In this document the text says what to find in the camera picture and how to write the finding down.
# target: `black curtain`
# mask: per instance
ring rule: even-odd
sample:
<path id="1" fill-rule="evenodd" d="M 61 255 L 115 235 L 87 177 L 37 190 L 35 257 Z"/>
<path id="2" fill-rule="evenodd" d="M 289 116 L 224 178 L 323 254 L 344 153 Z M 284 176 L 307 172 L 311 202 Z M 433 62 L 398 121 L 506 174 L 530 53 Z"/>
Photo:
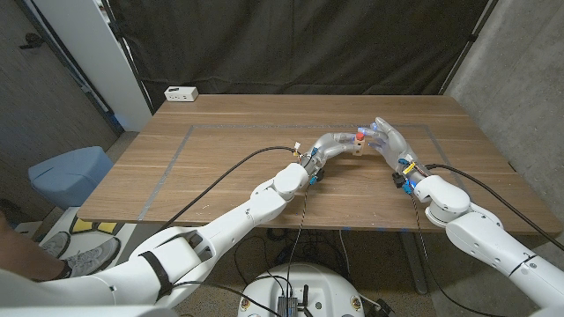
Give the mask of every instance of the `black curtain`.
<path id="1" fill-rule="evenodd" d="M 200 93 L 436 94 L 487 0 L 111 0 L 155 107 Z"/>

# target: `black strap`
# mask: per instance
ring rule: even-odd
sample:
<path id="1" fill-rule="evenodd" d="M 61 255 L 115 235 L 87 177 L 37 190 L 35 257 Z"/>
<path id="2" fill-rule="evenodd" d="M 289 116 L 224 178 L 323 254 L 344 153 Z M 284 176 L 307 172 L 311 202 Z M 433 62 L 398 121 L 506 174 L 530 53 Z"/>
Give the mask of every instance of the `black strap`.
<path id="1" fill-rule="evenodd" d="M 151 265 L 152 270 L 157 275 L 157 278 L 159 279 L 160 290 L 157 299 L 160 299 L 165 295 L 170 295 L 171 291 L 173 290 L 173 284 L 168 280 L 168 274 L 165 271 L 165 268 L 162 267 L 162 264 L 160 264 L 157 256 L 155 256 L 155 254 L 153 254 L 151 251 L 143 252 L 139 256 L 143 256 L 147 260 L 149 265 Z"/>

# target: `sneaker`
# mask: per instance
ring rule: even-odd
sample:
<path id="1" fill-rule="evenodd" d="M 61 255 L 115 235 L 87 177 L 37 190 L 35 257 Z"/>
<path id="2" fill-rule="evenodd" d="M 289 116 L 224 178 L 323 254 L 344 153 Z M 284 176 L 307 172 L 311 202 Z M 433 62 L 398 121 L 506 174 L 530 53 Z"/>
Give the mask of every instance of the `sneaker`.
<path id="1" fill-rule="evenodd" d="M 71 243 L 71 235 L 68 232 L 58 232 L 47 242 L 43 243 L 41 248 L 58 259 L 67 250 L 69 243 Z"/>
<path id="2" fill-rule="evenodd" d="M 112 238 L 90 251 L 66 259 L 72 269 L 70 277 L 87 276 L 107 268 L 120 252 L 120 245 L 119 239 Z"/>

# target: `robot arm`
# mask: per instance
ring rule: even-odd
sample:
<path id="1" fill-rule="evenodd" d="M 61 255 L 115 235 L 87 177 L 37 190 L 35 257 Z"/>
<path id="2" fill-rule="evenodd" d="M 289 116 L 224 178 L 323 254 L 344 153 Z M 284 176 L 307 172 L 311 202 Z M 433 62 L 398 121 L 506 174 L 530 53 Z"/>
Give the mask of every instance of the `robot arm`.
<path id="1" fill-rule="evenodd" d="M 419 166 L 409 144 L 385 120 L 376 118 L 370 129 L 359 128 L 359 132 L 371 136 L 375 142 L 369 145 L 401 173 L 407 184 L 404 190 L 430 203 L 425 215 L 445 228 L 456 247 L 500 271 L 541 308 L 562 306 L 564 272 L 505 232 L 501 221 L 471 203 L 462 189 Z"/>
<path id="2" fill-rule="evenodd" d="M 242 205 L 202 227 L 172 227 L 158 232 L 136 248 L 130 259 L 91 276 L 34 283 L 0 270 L 0 302 L 5 306 L 173 307 L 204 281 L 218 259 L 251 229 L 277 217 L 327 159 L 357 151 L 354 134 L 326 134 L 301 159 L 253 190 Z"/>

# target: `power strip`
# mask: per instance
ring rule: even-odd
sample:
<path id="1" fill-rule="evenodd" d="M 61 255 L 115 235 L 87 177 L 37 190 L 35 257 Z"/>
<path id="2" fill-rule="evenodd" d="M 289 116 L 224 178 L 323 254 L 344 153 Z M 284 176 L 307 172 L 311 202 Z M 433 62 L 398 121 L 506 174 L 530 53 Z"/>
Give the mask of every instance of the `power strip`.
<path id="1" fill-rule="evenodd" d="M 168 101 L 194 101 L 197 97 L 196 87 L 170 86 L 165 91 Z"/>

